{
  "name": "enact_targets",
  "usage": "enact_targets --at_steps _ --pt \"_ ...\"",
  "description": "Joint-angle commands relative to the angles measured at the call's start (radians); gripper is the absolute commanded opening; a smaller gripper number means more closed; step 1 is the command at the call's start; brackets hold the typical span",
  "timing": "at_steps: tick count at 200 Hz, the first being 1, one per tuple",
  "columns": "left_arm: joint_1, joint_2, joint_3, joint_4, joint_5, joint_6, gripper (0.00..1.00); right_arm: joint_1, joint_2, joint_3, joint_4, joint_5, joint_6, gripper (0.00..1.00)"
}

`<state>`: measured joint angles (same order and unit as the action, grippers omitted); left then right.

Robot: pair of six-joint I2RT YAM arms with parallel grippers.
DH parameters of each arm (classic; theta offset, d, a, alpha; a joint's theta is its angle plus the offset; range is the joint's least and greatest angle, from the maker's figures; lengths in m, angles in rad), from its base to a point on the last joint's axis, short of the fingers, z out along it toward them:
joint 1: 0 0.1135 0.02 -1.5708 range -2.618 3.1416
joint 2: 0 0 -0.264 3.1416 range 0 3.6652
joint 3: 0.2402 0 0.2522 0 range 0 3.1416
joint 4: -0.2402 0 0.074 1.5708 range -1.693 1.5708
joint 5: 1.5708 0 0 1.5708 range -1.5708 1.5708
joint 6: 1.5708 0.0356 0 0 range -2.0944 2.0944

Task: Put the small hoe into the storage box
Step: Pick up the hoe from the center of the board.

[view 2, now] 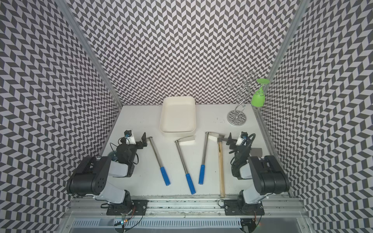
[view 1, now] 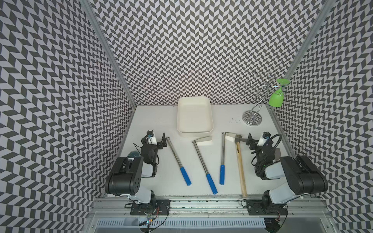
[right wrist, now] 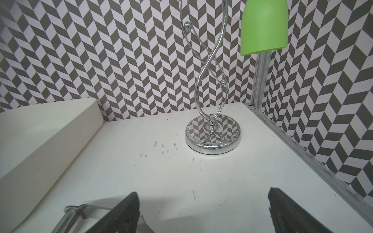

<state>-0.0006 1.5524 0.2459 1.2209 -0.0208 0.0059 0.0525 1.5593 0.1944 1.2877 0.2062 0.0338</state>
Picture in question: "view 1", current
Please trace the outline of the blue-handled small hoe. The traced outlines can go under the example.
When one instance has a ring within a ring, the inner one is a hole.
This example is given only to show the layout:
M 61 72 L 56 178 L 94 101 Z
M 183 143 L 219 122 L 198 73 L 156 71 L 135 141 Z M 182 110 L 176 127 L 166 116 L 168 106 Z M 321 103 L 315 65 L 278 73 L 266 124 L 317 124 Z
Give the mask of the blue-handled small hoe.
M 172 153 L 173 153 L 173 155 L 174 155 L 174 157 L 175 157 L 175 159 L 177 161 L 177 164 L 178 164 L 178 166 L 180 168 L 181 174 L 183 176 L 183 179 L 184 179 L 186 185 L 187 186 L 191 186 L 191 184 L 192 184 L 191 180 L 190 180 L 190 178 L 189 178 L 189 176 L 187 174 L 187 171 L 185 170 L 184 166 L 181 163 L 181 160 L 180 160 L 180 158 L 179 158 L 179 156 L 178 156 L 178 154 L 177 154 L 177 152 L 176 152 L 176 150 L 175 150 L 175 148 L 174 148 L 174 146 L 173 146 L 173 144 L 171 142 L 171 139 L 169 137 L 166 137 L 166 141 L 167 141 L 167 144 L 170 146 L 170 149 L 171 149 L 171 151 L 172 151 Z
M 218 193 L 217 188 L 216 188 L 216 186 L 214 184 L 214 181 L 213 181 L 213 179 L 212 179 L 212 177 L 211 177 L 211 175 L 209 173 L 209 170 L 208 170 L 208 168 L 206 166 L 206 163 L 205 163 L 205 161 L 203 159 L 201 151 L 200 151 L 200 149 L 198 147 L 198 143 L 204 143 L 204 142 L 210 142 L 210 141 L 212 141 L 212 136 L 205 136 L 205 137 L 201 137 L 201 138 L 198 138 L 196 140 L 193 140 L 192 143 L 193 143 L 194 148 L 195 148 L 195 150 L 197 152 L 199 160 L 200 160 L 200 162 L 201 162 L 201 164 L 203 166 L 203 169 L 204 169 L 204 172 L 206 174 L 206 178 L 207 178 L 208 184 L 210 186 L 210 189 L 211 189 L 213 195 L 216 195 Z
M 231 132 L 222 132 L 222 145 L 221 145 L 221 162 L 220 162 L 220 179 L 219 184 L 224 185 L 225 184 L 225 143 L 226 143 L 226 137 L 230 137 L 233 139 L 241 139 L 242 135 L 234 134 Z

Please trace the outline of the white storage box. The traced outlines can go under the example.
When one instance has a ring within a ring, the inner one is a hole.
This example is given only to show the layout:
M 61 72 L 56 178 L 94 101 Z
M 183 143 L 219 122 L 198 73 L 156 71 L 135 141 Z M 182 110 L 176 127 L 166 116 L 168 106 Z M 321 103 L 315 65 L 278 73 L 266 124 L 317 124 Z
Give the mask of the white storage box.
M 213 129 L 213 115 L 207 97 L 182 97 L 178 101 L 176 128 L 182 137 L 209 136 Z

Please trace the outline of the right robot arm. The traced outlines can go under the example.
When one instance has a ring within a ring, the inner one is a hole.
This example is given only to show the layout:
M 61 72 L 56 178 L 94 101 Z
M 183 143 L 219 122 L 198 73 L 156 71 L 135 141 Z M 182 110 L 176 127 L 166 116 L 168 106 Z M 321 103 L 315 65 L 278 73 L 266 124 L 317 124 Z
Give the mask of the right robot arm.
M 286 179 L 286 182 L 279 187 L 265 191 L 259 202 L 262 208 L 280 207 L 304 195 L 328 190 L 326 177 L 307 156 L 276 158 L 277 147 L 281 140 L 281 134 L 272 136 L 268 132 L 264 132 L 259 140 L 248 134 L 246 140 L 246 145 L 255 155 L 252 159 L 252 166 L 258 178 L 262 180 Z

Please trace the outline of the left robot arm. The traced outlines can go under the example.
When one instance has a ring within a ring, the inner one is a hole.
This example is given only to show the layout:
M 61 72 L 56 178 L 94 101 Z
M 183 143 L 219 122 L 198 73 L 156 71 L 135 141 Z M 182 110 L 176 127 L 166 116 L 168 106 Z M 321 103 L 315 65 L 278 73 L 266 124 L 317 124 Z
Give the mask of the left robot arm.
M 148 131 L 141 140 L 139 156 L 118 157 L 106 182 L 106 194 L 127 197 L 136 204 L 153 204 L 155 194 L 141 184 L 142 178 L 154 178 L 159 165 L 158 151 L 167 147 L 165 134 L 156 140 L 153 131 Z

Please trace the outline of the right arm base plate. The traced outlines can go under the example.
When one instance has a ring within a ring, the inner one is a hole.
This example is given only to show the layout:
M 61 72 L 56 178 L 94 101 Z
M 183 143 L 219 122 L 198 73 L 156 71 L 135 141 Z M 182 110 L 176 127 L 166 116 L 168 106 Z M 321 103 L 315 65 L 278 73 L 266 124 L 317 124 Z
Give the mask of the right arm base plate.
M 285 204 L 273 204 L 271 201 L 245 200 L 250 216 L 278 216 L 287 215 L 288 209 Z

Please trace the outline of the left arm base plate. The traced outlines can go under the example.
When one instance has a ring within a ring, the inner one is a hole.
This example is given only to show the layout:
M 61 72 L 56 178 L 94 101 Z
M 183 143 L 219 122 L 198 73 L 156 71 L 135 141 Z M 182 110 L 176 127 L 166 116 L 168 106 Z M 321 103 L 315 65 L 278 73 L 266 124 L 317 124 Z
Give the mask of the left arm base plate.
M 134 203 L 130 209 L 131 216 L 159 215 L 167 216 L 170 212 L 171 200 L 155 200 L 149 204 Z

